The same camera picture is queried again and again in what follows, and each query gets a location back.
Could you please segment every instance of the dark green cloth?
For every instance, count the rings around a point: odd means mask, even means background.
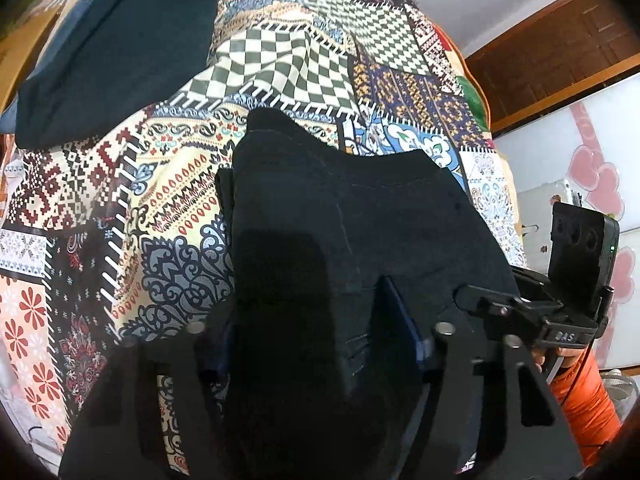
[[[216,0],[95,0],[55,59],[18,91],[28,150],[104,136],[206,68]]]

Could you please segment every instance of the pink heart sticker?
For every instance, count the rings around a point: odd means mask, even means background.
[[[618,304],[614,301],[609,307],[609,325],[604,331],[604,334],[600,339],[596,340],[596,362],[598,368],[604,368],[607,365],[607,357],[609,356],[609,349],[613,341],[613,332],[616,326],[616,313],[618,311]]]
[[[598,211],[604,214],[613,214],[616,219],[622,218],[625,212],[625,203],[618,193],[620,178],[618,170],[610,162],[606,162],[597,170],[598,186],[587,193],[586,201]]]
[[[631,274],[636,267],[636,254],[631,247],[623,247],[616,255],[613,266],[611,286],[614,290],[613,301],[618,304],[628,303],[634,295],[635,283]]]
[[[593,167],[593,152],[584,144],[574,151],[568,175],[587,191],[593,191],[598,187],[598,174]]]

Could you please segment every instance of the hand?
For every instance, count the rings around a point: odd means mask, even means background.
[[[560,357],[564,357],[564,360],[562,360],[562,364],[560,365],[560,367],[571,368],[580,359],[580,356],[584,352],[584,348],[581,348],[579,350],[575,350],[572,348],[556,348],[556,352]],[[533,362],[535,362],[536,367],[540,371],[542,371],[542,365],[545,363],[545,353],[546,351],[543,348],[531,349],[531,356],[533,357]]]
[[[533,362],[536,364],[536,368],[542,372],[542,365],[545,363],[545,350],[542,348],[532,348],[531,356],[533,357]]]
[[[556,351],[558,352],[558,355],[560,357],[564,357],[564,360],[562,361],[560,367],[571,368],[578,362],[578,359],[580,359],[580,357],[584,353],[584,348],[581,348],[579,350],[575,350],[573,348],[557,348]]]

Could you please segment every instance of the metal bolt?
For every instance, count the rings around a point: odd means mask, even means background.
[[[456,327],[446,321],[436,323],[436,332],[440,335],[454,335],[456,333]]]
[[[504,344],[510,348],[520,348],[522,346],[522,339],[513,334],[507,334],[504,336]]]
[[[205,325],[202,321],[191,321],[187,325],[187,332],[190,334],[199,334],[200,332],[204,332]]]

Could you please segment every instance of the bed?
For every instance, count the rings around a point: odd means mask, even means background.
[[[78,1],[44,0],[34,14],[53,9],[55,34]],[[110,349],[124,336],[170,337],[233,290],[213,183],[256,107],[277,107],[354,156],[424,150],[451,170],[508,261],[526,266],[484,94],[412,0],[217,4],[207,68],[164,100],[62,146],[21,150],[5,137],[0,368],[13,379],[0,397],[25,413],[14,417],[25,439],[42,431],[53,470]],[[188,474],[171,384],[158,377],[158,423],[170,466]]]

